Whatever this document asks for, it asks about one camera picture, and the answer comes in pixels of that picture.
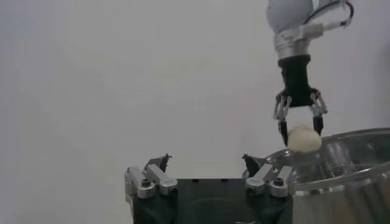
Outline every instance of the screw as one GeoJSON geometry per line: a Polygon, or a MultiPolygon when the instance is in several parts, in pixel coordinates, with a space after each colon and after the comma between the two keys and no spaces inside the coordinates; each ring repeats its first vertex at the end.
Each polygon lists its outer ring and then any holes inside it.
{"type": "Polygon", "coordinates": [[[276,178],[276,179],[274,180],[274,184],[275,184],[276,186],[283,186],[284,181],[283,181],[282,178],[278,177],[278,178],[276,178]]]}
{"type": "Polygon", "coordinates": [[[246,189],[246,194],[247,194],[248,196],[250,196],[250,197],[254,197],[254,196],[256,196],[256,191],[255,191],[254,188],[248,187],[248,188],[246,189]]]}
{"type": "Polygon", "coordinates": [[[151,181],[149,180],[149,179],[143,179],[142,181],[141,181],[141,186],[142,187],[149,187],[150,185],[151,185],[151,181]]]}
{"type": "Polygon", "coordinates": [[[171,196],[172,198],[177,198],[178,194],[179,194],[179,190],[177,190],[177,188],[172,188],[169,191],[169,196],[171,196]]]}

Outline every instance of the white backdrop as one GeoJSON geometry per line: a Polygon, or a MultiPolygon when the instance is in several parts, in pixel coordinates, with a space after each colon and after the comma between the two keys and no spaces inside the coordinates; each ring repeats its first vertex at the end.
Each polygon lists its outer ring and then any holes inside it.
{"type": "MultiPolygon", "coordinates": [[[[390,2],[354,3],[310,49],[324,135],[390,125],[390,2]]],[[[130,223],[127,166],[168,152],[172,176],[238,177],[282,149],[266,4],[1,1],[0,223],[130,223]]]]}

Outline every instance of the white ball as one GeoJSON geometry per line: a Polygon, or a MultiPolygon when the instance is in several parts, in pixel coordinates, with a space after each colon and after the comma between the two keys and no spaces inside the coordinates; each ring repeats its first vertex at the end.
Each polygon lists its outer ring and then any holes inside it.
{"type": "Polygon", "coordinates": [[[293,152],[313,152],[319,150],[321,144],[321,137],[309,126],[296,126],[288,133],[287,148],[293,152]]]}

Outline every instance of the robotic arm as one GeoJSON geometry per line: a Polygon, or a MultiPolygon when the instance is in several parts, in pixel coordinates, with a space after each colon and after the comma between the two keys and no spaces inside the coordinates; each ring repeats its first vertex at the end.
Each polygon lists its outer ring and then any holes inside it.
{"type": "Polygon", "coordinates": [[[278,120],[286,145],[286,117],[290,108],[308,106],[313,113],[314,129],[321,135],[322,115],[327,113],[327,107],[321,93],[308,83],[307,64],[311,59],[308,47],[311,40],[323,36],[325,31],[348,26],[353,14],[353,5],[347,0],[269,0],[267,18],[275,32],[274,45],[285,84],[285,89],[276,97],[274,119],[278,120]],[[340,6],[349,8],[350,16],[346,20],[310,23],[340,6]]]}

